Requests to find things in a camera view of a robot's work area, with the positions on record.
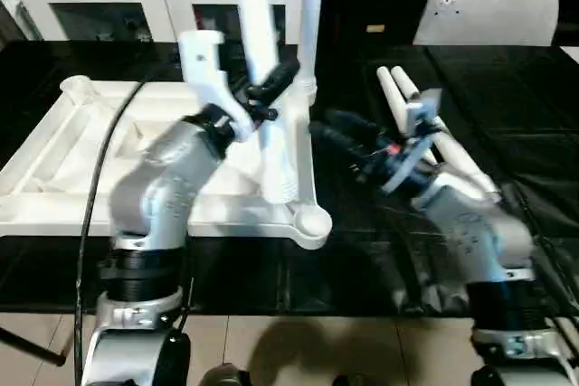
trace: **black sheet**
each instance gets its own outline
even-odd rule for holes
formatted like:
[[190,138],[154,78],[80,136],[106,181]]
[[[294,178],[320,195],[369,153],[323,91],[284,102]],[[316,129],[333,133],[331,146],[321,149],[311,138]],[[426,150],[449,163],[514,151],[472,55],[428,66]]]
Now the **black sheet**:
[[[0,53],[3,103],[0,161],[26,138],[73,74],[139,80],[173,44],[23,42]],[[554,276],[576,273],[579,259],[579,115],[575,64],[556,48],[373,47],[359,59],[318,65],[312,117],[353,109],[391,128],[375,78],[402,65],[420,89],[443,86],[441,116],[503,190],[505,206],[536,236]],[[230,68],[242,69],[239,62]],[[161,80],[181,80],[177,64]],[[332,155],[315,152],[318,201],[333,217],[324,248],[291,240],[190,242],[193,310],[200,314],[467,315],[460,273],[443,238],[396,198],[356,185]],[[0,310],[71,312],[78,239],[0,240]],[[99,293],[96,262],[106,238],[91,239],[85,294]],[[560,281],[564,291],[576,284]]]

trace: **black stand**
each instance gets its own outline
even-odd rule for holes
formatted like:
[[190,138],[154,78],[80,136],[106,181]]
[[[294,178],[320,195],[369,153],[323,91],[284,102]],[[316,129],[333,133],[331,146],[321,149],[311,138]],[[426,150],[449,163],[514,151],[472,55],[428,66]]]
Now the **black stand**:
[[51,352],[50,350],[41,347],[35,343],[25,340],[23,337],[8,332],[4,328],[0,327],[0,342],[10,345],[11,347],[20,350],[21,352],[28,353],[38,359],[50,363],[56,366],[63,366],[66,362],[66,357],[62,354],[57,354]]

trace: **silver robot arm segment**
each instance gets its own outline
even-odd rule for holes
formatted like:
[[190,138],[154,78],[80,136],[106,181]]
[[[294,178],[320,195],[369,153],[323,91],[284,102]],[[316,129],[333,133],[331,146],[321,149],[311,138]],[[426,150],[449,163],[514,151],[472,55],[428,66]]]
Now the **silver robot arm segment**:
[[[277,117],[269,105],[298,70],[299,63],[292,59],[276,67],[261,85],[237,84],[232,94],[253,128]],[[182,310],[187,221],[195,197],[237,138],[233,124],[215,104],[182,118],[112,192],[112,250],[100,267],[104,292],[82,385],[185,386],[190,343],[173,323]]]
[[472,385],[576,386],[557,332],[546,321],[526,225],[475,180],[420,158],[440,131],[432,122],[437,93],[425,91],[425,104],[413,101],[408,118],[414,120],[414,136],[404,146],[350,112],[330,110],[309,129],[323,147],[346,159],[359,182],[396,192],[440,229],[464,277],[474,319],[471,341],[486,364],[473,373]]

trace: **tile floor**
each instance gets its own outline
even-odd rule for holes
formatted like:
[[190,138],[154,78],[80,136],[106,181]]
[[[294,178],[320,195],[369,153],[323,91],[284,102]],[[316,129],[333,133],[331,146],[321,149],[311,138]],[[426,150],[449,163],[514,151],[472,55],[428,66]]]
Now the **tile floor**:
[[[88,342],[93,317],[85,321]],[[331,386],[340,373],[363,373],[374,386],[466,386],[479,360],[470,320],[337,317],[191,316],[190,385],[222,362],[252,373],[255,386]],[[3,385],[72,386],[71,315],[0,314],[0,326],[55,352],[56,368],[0,344]]]

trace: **white pole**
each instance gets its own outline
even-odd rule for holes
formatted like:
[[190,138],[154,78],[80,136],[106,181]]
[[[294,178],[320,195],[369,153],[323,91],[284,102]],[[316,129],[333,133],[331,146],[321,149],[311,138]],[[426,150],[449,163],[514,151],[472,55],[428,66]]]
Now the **white pole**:
[[[262,83],[279,63],[268,0],[238,0],[245,60],[253,84]],[[267,202],[288,203],[298,195],[298,176],[288,156],[288,132],[284,126],[281,97],[272,105],[278,119],[262,124],[261,195]]]
[[322,0],[301,1],[301,26],[299,28],[298,58],[301,63],[299,83],[311,96],[316,95],[316,49],[318,46],[319,12]]

